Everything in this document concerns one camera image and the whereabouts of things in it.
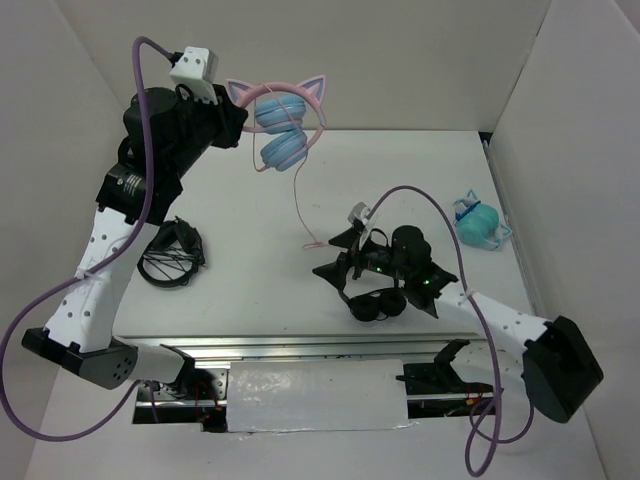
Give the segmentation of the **pink blue cat-ear headphones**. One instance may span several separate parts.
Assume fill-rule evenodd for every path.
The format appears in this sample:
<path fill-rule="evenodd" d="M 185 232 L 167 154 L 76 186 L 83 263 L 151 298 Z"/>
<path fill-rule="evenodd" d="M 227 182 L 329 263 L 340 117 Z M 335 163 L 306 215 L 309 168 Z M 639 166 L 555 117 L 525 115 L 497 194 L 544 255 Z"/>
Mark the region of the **pink blue cat-ear headphones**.
<path fill-rule="evenodd" d="M 253 124 L 243 130 L 274 137 L 259 152 L 262 165 L 256 169 L 258 172 L 283 172 L 308 158 L 327 126 L 323 111 L 326 81 L 324 74 L 298 84 L 226 81 L 234 105 L 253 107 Z"/>

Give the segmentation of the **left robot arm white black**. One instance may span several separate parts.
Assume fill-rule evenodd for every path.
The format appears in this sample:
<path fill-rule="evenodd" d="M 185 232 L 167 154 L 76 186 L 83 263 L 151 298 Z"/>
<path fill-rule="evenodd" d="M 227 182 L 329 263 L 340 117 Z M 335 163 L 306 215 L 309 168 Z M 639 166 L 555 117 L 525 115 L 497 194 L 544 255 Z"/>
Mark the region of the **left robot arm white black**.
<path fill-rule="evenodd" d="M 177 399 L 195 390 L 191 357 L 166 345 L 128 344 L 112 330 L 139 259 L 182 192 L 182 177 L 208 148 L 238 144 L 248 113 L 224 86 L 214 92 L 216 102 L 205 103 L 184 84 L 147 89 L 154 183 L 145 221 L 139 219 L 146 193 L 142 117 L 138 100 L 131 100 L 123 115 L 127 135 L 97 195 L 93 229 L 73 283 L 47 323 L 24 333 L 25 349 L 108 390 L 127 380 L 160 382 Z"/>

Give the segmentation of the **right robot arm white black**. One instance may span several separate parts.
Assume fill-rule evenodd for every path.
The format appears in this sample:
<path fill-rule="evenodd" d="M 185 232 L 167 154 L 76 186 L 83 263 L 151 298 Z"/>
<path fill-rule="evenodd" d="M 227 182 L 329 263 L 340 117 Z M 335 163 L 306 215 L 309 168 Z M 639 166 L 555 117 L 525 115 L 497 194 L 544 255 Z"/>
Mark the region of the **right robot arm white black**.
<path fill-rule="evenodd" d="M 357 320 L 396 317 L 412 305 L 434 318 L 474 328 L 522 362 L 526 395 L 547 418 L 568 422 L 602 382 L 604 372 L 573 320 L 526 315 L 464 289 L 456 275 L 432 260 L 431 246 L 418 227 L 400 226 L 378 244 L 354 221 L 329 243 L 340 248 L 338 257 L 312 272 L 338 292 L 365 271 L 393 281 L 389 288 L 343 298 Z"/>

